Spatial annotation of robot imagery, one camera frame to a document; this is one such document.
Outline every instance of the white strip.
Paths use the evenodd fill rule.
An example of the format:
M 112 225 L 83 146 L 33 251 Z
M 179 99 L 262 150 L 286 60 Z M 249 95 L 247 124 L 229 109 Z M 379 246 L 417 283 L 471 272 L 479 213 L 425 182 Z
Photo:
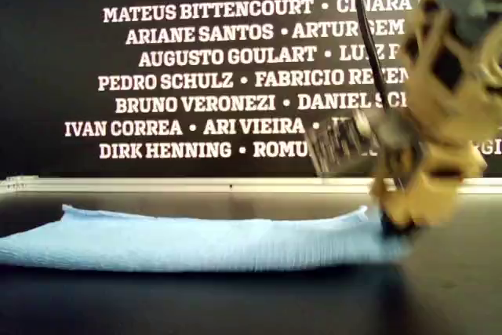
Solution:
M 371 178 L 39 178 L 12 177 L 5 192 L 256 192 L 365 194 Z M 502 179 L 467 180 L 460 193 L 502 194 Z

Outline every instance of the blue cloth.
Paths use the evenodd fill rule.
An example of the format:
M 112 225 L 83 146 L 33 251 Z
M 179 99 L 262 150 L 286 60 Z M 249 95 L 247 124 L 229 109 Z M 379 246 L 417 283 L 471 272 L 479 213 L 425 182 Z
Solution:
M 408 245 L 383 239 L 366 207 L 323 220 L 200 220 L 63 206 L 56 222 L 0 239 L 0 264 L 64 270 L 291 271 L 387 263 Z

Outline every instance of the black cable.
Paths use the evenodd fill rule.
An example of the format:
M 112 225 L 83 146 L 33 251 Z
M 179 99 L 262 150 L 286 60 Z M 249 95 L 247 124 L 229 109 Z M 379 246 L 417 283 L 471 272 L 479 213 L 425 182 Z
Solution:
M 362 40 L 364 42 L 364 46 L 366 47 L 366 52 L 368 54 L 371 71 L 373 72 L 373 81 L 375 83 L 375 88 L 382 97 L 382 106 L 384 110 L 387 110 L 389 108 L 389 103 L 387 98 L 387 87 L 384 81 L 384 75 L 382 74 L 380 60 L 378 59 L 378 53 L 375 47 L 375 41 L 373 40 L 373 36 L 369 29 L 364 1 L 355 0 L 355 7 L 358 14 L 358 23 L 359 23 L 359 29 L 361 30 Z

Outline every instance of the table surface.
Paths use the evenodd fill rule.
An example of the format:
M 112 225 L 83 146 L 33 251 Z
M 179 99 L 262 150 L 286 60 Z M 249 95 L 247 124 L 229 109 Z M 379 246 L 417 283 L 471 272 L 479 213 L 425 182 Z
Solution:
M 204 218 L 332 217 L 364 195 L 18 194 L 0 236 L 56 220 L 62 203 Z M 111 274 L 0 268 L 0 335 L 500 335 L 502 195 L 465 195 L 456 219 L 399 265 L 288 274 Z

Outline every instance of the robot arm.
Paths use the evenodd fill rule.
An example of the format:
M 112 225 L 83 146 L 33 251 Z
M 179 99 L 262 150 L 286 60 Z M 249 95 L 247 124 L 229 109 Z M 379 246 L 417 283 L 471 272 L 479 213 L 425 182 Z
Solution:
M 358 112 L 343 124 L 306 132 L 318 175 L 347 171 L 377 146 L 371 194 L 386 229 L 409 232 L 452 215 L 466 178 L 486 164 L 473 142 L 502 125 L 502 0 L 421 0 L 407 20 L 399 55 L 409 72 L 406 108 Z M 366 14 L 358 12 L 363 37 Z M 380 62 L 365 38 L 376 88 L 386 98 Z M 395 183 L 391 190 L 385 179 Z

